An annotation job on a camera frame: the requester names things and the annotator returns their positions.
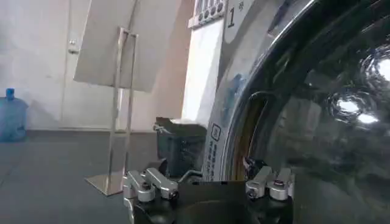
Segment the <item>label sticker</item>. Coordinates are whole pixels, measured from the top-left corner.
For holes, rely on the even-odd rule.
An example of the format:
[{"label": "label sticker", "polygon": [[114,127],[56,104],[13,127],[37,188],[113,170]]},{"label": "label sticker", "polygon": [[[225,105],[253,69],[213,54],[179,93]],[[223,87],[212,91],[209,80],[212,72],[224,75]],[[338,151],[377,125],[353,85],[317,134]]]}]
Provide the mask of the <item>label sticker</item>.
[{"label": "label sticker", "polygon": [[226,11],[225,42],[230,43],[237,35],[238,29],[244,21],[249,9],[255,0],[229,0]]}]

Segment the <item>printed number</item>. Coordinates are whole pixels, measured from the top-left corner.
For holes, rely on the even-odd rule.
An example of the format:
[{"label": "printed number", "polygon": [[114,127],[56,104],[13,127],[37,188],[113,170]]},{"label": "printed number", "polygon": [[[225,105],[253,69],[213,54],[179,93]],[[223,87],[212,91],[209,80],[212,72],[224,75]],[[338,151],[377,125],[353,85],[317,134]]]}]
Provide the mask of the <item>printed number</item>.
[{"label": "printed number", "polygon": [[227,28],[231,28],[234,26],[234,8],[230,9],[230,14],[232,17],[230,18],[230,24],[227,26]]}]

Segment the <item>door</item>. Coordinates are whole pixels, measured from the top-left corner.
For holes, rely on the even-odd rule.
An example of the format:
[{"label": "door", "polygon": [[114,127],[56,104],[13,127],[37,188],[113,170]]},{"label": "door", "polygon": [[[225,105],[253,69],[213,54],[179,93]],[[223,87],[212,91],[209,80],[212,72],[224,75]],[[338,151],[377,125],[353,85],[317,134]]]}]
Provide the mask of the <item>door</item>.
[{"label": "door", "polygon": [[246,43],[236,44],[209,126],[206,177],[242,180],[243,159],[260,159],[296,174],[296,223],[387,223],[389,6],[309,2],[248,67]]}]

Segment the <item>stand base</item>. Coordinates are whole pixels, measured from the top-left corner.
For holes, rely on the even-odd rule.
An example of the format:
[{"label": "stand base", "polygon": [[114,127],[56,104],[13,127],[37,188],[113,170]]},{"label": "stand base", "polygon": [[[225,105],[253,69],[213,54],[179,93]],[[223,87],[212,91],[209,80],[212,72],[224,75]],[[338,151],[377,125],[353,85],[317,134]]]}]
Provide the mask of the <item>stand base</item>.
[{"label": "stand base", "polygon": [[108,186],[106,186],[108,178],[107,174],[88,177],[85,180],[92,184],[96,189],[101,191],[104,195],[110,196],[122,192],[122,177],[122,171],[113,172],[111,175],[111,182],[108,184]]}]

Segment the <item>washing machine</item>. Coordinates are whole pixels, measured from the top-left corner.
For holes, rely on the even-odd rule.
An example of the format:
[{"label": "washing machine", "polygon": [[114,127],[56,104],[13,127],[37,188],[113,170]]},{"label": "washing machine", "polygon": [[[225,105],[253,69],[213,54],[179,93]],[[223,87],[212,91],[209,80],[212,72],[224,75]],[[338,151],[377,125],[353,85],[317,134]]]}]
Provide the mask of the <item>washing machine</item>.
[{"label": "washing machine", "polygon": [[390,1],[229,0],[207,181],[295,174],[296,223],[390,223]]}]

